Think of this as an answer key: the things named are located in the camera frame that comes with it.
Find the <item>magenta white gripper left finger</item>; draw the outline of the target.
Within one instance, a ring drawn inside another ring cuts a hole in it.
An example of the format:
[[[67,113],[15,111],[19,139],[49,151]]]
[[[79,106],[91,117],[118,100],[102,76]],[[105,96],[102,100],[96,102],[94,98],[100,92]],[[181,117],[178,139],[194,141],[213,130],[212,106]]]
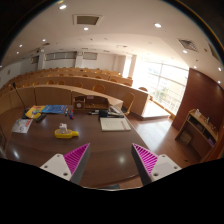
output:
[[[79,184],[90,153],[90,144],[87,143],[64,155],[55,154],[41,166],[41,169],[72,183]]]

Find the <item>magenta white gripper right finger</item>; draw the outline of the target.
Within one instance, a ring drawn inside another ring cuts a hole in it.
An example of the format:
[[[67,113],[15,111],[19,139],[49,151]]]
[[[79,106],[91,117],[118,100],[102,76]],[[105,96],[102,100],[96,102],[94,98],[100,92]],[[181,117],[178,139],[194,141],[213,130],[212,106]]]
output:
[[[181,169],[167,155],[157,155],[136,143],[132,144],[131,153],[143,185],[155,182]]]

